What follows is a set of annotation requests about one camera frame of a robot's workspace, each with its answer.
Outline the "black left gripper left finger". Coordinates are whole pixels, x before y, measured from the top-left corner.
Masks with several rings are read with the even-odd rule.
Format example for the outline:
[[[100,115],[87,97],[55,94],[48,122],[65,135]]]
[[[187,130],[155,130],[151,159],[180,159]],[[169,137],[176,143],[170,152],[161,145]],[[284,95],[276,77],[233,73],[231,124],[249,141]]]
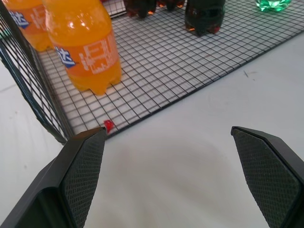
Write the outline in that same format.
[[[35,177],[0,228],[83,228],[98,184],[106,128],[70,138]]]

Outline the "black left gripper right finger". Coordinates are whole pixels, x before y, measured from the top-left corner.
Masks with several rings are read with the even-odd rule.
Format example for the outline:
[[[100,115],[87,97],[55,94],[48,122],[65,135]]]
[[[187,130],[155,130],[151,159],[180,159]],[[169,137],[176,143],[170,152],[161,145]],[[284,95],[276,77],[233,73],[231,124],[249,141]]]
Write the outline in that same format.
[[[247,186],[270,228],[304,228],[304,161],[279,137],[231,128]]]

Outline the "orange soda bottle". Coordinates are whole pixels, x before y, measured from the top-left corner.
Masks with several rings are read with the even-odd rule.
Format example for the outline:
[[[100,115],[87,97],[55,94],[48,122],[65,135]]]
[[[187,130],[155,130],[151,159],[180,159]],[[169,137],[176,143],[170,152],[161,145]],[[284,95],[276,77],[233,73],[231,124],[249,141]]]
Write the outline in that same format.
[[[1,0],[25,39],[36,51],[53,49],[42,0]]]
[[[122,70],[112,21],[100,0],[42,0],[50,40],[72,84],[103,95]]]

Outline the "green soda bottle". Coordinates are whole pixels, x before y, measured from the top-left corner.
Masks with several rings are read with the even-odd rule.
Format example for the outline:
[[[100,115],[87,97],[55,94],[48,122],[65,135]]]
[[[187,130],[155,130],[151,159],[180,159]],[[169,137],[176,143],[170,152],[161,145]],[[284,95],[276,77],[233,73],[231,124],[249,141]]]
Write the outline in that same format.
[[[282,11],[285,10],[292,0],[255,0],[261,11]]]

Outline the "dark cola bottle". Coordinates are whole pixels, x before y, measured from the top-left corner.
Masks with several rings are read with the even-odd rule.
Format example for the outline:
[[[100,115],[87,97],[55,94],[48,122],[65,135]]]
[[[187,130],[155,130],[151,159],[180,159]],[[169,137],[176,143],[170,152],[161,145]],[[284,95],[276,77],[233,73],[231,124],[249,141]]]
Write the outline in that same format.
[[[225,15],[226,0],[188,0],[185,9],[185,27],[197,36],[216,34]]]
[[[129,17],[138,16],[141,19],[152,15],[156,11],[157,0],[123,0]]]

